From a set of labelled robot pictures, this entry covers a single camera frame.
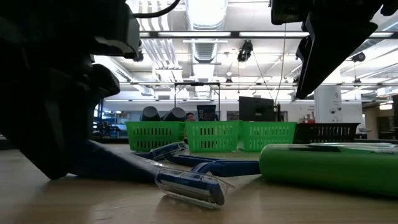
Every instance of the computer monitor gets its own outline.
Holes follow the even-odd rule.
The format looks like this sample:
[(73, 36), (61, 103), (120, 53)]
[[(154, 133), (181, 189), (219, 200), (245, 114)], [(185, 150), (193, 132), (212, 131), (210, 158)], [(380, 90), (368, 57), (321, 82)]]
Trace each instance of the computer monitor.
[(255, 97), (239, 97), (241, 121), (275, 121), (274, 100)]

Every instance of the wooden table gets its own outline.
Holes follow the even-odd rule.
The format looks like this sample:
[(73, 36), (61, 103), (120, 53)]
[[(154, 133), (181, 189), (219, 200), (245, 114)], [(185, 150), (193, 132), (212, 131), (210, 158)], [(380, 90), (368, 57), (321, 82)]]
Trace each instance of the wooden table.
[(226, 180), (236, 188), (223, 208), (209, 210), (151, 184), (72, 176), (49, 181), (19, 151), (0, 151), (0, 223), (398, 223), (397, 200), (267, 184), (258, 175)]

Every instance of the ceiling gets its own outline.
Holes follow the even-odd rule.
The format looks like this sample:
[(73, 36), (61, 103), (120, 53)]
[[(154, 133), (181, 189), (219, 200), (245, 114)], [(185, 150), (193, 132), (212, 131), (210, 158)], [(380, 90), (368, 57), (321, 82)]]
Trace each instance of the ceiling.
[[(184, 1), (181, 1), (177, 8), (170, 12), (167, 17), (170, 30), (188, 30)], [(373, 22), (379, 25), (378, 31), (383, 31), (398, 22), (398, 16), (396, 13), (391, 17), (384, 17), (377, 13), (373, 18)], [(286, 31), (301, 32), (300, 27), (301, 23), (287, 24)], [(271, 9), (268, 1), (229, 0), (224, 29), (227, 31), (284, 31), (285, 26), (271, 24)], [(331, 30), (330, 32), (331, 35), (344, 35), (339, 34), (337, 30)], [(298, 75), (298, 71), (292, 71), (301, 65), (301, 61), (295, 57), (295, 51), (300, 39), (253, 39), (254, 54), (252, 54), (246, 64), (241, 63), (240, 65), (238, 65), (236, 57), (244, 39), (228, 39), (227, 41), (225, 44), (219, 44), (217, 56), (212, 61), (212, 63), (216, 64), (213, 77), (209, 82), (225, 82), (225, 78), (229, 77), (226, 74), (227, 72), (231, 72), (231, 78), (234, 82), (263, 82), (262, 76), (267, 82), (279, 83), (281, 77), (282, 82), (292, 82), (293, 77)], [(192, 71), (190, 44), (183, 43), (182, 39), (172, 39), (172, 44), (182, 69), (182, 78), (185, 82), (194, 81), (195, 74)], [(366, 54), (364, 62), (357, 62), (354, 66), (353, 62), (347, 61), (340, 65), (338, 68), (342, 77), (340, 82), (351, 83), (355, 76), (363, 77), (366, 83), (378, 83), (398, 78), (398, 67), (395, 68), (394, 65), (398, 57), (398, 40), (383, 40), (366, 49), (364, 53)], [(132, 76), (139, 74), (142, 78), (145, 76), (150, 77), (154, 74), (153, 61), (145, 51), (142, 62), (133, 62), (122, 57), (117, 57), (115, 60)], [(390, 69), (382, 72), (382, 69), (387, 67), (390, 67)], [(380, 71), (380, 73), (366, 79), (366, 76), (372, 75), (376, 71)], [(137, 78), (136, 81), (143, 82), (141, 78)]]

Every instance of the green plastic basket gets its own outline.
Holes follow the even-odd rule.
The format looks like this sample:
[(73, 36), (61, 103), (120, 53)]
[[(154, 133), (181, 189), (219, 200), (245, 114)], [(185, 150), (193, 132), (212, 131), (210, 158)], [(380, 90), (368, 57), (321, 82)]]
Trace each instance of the green plastic basket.
[(238, 145), (239, 121), (187, 122), (185, 131), (192, 152), (229, 152)]
[(268, 144), (292, 144), (296, 122), (242, 122), (239, 147), (261, 152)]
[(184, 122), (126, 122), (130, 149), (148, 152), (173, 142), (183, 141)]

